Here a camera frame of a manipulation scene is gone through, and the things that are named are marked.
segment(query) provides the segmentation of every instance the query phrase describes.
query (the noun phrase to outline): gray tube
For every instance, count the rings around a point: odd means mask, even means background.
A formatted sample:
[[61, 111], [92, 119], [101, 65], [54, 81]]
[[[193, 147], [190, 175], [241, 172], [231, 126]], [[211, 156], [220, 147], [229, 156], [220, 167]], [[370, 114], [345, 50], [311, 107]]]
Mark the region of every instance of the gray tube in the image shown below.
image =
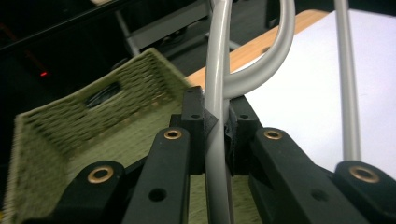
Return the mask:
[[281, 17], [274, 45], [253, 65], [224, 78], [224, 97], [232, 99], [260, 87], [277, 71], [294, 37], [294, 1], [280, 0]]
[[228, 113], [228, 104], [223, 97], [223, 77], [230, 74], [231, 5], [231, 0], [212, 2], [205, 79], [205, 108], [219, 119], [207, 138], [205, 180], [208, 218], [209, 223], [221, 224], [233, 223], [230, 173], [225, 163], [224, 149], [224, 120], [227, 118], [224, 114]]
[[344, 160], [359, 161], [361, 159], [359, 107], [348, 3], [347, 0], [334, 0], [334, 5], [337, 18], [338, 58], [340, 63]]

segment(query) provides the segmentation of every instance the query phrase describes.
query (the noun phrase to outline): white cable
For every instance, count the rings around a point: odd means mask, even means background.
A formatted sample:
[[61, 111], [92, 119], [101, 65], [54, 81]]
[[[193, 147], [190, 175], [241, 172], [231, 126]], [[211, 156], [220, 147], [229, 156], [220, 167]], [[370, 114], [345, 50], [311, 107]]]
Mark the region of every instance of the white cable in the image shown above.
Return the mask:
[[260, 87], [288, 56], [294, 37], [294, 1], [280, 0], [280, 23], [273, 46], [253, 65], [224, 77], [224, 97], [232, 99]]
[[347, 0], [334, 0], [334, 5], [337, 19], [338, 58], [340, 63], [344, 161], [359, 161], [361, 159], [359, 107], [356, 94], [348, 3]]

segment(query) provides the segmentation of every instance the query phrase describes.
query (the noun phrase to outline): green woven basket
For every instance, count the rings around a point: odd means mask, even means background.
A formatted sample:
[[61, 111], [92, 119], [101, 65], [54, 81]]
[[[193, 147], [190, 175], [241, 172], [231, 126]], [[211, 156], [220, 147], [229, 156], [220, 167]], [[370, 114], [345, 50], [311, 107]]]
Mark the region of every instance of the green woven basket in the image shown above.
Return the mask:
[[[100, 105], [86, 101], [112, 83], [120, 92]], [[46, 216], [88, 164], [128, 166], [148, 155], [155, 134], [181, 112], [183, 75], [155, 49], [61, 100], [16, 118], [4, 223]]]

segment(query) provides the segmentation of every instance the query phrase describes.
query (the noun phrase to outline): wooden table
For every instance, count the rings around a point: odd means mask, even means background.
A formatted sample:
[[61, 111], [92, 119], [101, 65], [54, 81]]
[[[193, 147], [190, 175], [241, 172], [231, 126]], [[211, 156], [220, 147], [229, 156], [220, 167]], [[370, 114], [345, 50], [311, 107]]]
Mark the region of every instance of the wooden table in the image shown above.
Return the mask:
[[[298, 34], [308, 26], [325, 17], [328, 13], [317, 10], [307, 10], [296, 16], [294, 33]], [[230, 71], [234, 71], [253, 59], [259, 57], [265, 49], [271, 47], [277, 33], [277, 27], [263, 35], [247, 42], [244, 46], [230, 53]], [[193, 86], [205, 87], [205, 67], [186, 77]]]

